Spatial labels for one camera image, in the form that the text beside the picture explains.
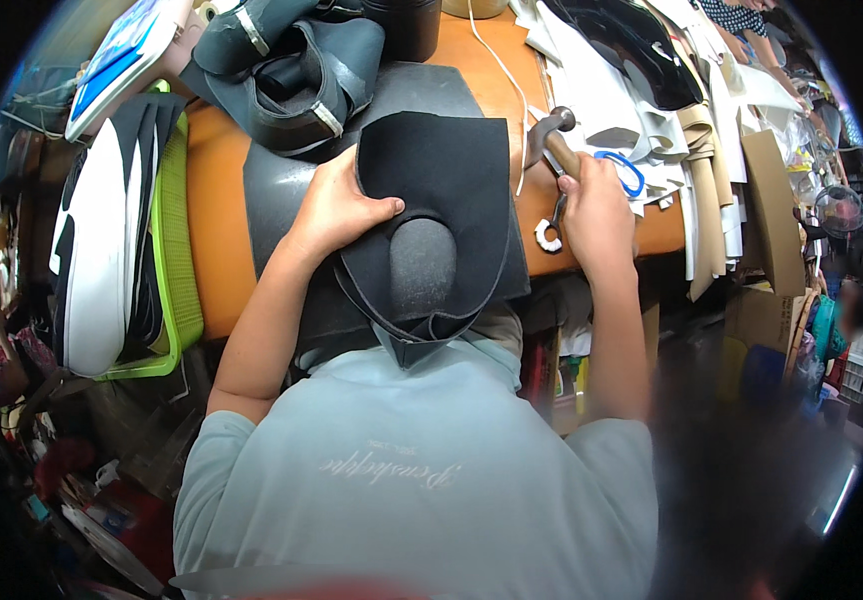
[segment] black cylinder container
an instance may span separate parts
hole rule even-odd
[[[361,0],[364,15],[384,28],[389,61],[423,63],[438,47],[441,0]]]

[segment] light blue t-shirt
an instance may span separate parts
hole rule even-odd
[[[209,415],[178,497],[177,573],[486,561],[501,581],[445,597],[644,597],[658,533],[647,428],[605,419],[562,440],[515,396],[519,368],[490,340],[408,372],[377,347],[319,367],[257,427]]]

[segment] orange work table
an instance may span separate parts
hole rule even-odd
[[[528,103],[547,111],[535,51],[525,45],[527,30],[515,26],[514,13],[507,8],[495,18],[476,20],[475,25],[515,77]],[[484,115],[507,120],[514,191],[521,173],[521,98],[495,59],[474,38],[470,22],[443,13],[438,49],[427,62],[456,67]],[[204,338],[214,339],[232,332],[257,284],[241,176],[251,140],[214,106],[197,102],[187,110],[191,254],[205,317]],[[533,277],[578,267],[567,236],[558,254],[544,252],[535,241],[534,227],[552,213],[557,197],[555,176],[545,162],[525,172],[515,210]],[[685,246],[681,204],[676,201],[665,210],[656,203],[646,206],[636,239],[640,257],[681,250]]]

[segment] metal hammer head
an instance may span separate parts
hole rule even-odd
[[[570,132],[574,129],[574,113],[567,106],[556,106],[544,119],[528,131],[527,147],[524,149],[524,168],[540,161],[545,152],[545,138],[554,131]]]

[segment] hammer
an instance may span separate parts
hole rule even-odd
[[[565,138],[558,133],[558,131],[570,132],[574,129],[574,125],[574,113],[570,108],[567,106],[553,108],[548,116],[536,123],[528,132],[524,168],[527,169],[540,161],[547,148],[558,164],[565,169],[565,173],[579,180],[581,166],[578,156],[565,143]]]

